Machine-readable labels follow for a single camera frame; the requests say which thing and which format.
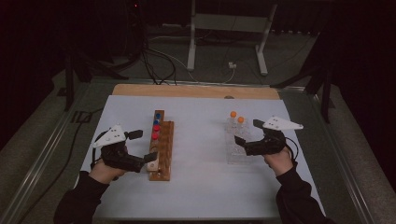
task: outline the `person's right hand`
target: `person's right hand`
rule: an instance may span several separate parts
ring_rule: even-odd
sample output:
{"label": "person's right hand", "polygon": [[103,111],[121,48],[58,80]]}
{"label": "person's right hand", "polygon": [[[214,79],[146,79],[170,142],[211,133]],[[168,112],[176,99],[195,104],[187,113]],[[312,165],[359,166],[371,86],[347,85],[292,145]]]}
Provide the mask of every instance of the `person's right hand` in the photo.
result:
{"label": "person's right hand", "polygon": [[276,176],[283,175],[293,168],[290,152],[286,147],[276,154],[263,156],[265,163],[274,170]]}

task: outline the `wooden edge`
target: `wooden edge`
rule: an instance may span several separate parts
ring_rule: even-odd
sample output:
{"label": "wooden edge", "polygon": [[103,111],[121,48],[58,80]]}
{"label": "wooden edge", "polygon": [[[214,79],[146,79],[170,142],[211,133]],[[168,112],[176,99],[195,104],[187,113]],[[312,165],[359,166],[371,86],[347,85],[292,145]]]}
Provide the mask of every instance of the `wooden edge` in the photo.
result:
{"label": "wooden edge", "polygon": [[235,98],[279,100],[276,89],[266,87],[214,87],[214,86],[169,86],[144,84],[118,84],[113,95],[167,96],[197,98]]}

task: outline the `table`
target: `table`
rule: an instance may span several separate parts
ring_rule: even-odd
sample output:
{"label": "table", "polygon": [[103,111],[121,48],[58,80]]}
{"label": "table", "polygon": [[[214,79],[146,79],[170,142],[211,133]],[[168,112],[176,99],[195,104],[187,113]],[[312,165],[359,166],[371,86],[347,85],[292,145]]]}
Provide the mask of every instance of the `table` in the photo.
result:
{"label": "table", "polygon": [[[221,99],[225,96],[235,99]],[[288,119],[286,107],[275,90],[120,84],[107,100],[92,141],[117,122],[126,132],[132,129],[149,132],[154,108],[164,109],[165,120],[175,122],[171,180],[149,181],[145,168],[140,174],[128,173],[111,184],[95,217],[122,220],[278,217],[275,196],[279,184],[273,171],[261,157],[254,157],[250,165],[227,164],[223,131],[231,109],[247,118],[262,119],[275,113]],[[262,138],[261,130],[251,131],[256,138]],[[298,144],[295,131],[284,133]],[[127,141],[129,153],[147,154],[148,135]],[[90,149],[81,170],[90,170],[91,154]],[[304,149],[297,161],[299,174],[313,186],[312,196],[320,203]]]}

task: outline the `desk stand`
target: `desk stand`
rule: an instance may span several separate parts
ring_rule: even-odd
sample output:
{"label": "desk stand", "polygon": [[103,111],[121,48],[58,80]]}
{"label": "desk stand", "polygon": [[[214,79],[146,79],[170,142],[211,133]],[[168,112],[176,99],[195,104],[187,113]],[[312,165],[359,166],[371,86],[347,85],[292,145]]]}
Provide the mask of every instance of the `desk stand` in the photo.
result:
{"label": "desk stand", "polygon": [[262,51],[267,41],[271,24],[276,12],[276,5],[271,6],[268,17],[241,17],[227,15],[200,14],[195,12],[195,0],[191,1],[191,39],[187,70],[192,72],[195,64],[195,29],[210,29],[224,31],[242,31],[262,33],[262,42],[256,46],[257,60],[262,76],[268,75]]}

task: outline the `metal leg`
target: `metal leg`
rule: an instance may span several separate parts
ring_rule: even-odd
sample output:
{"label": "metal leg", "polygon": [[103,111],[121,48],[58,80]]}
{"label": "metal leg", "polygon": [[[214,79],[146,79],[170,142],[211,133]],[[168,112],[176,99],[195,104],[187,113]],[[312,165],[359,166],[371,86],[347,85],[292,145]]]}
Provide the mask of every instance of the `metal leg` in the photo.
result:
{"label": "metal leg", "polygon": [[260,67],[260,74],[262,76],[268,75],[267,65],[265,64],[264,55],[262,51],[264,50],[265,42],[267,41],[268,35],[271,30],[272,21],[276,12],[277,5],[272,5],[270,14],[268,15],[268,20],[265,23],[264,31],[262,32],[262,42],[260,45],[256,46],[257,61]]}
{"label": "metal leg", "polygon": [[187,70],[192,72],[195,64],[195,0],[191,1],[191,37]]}

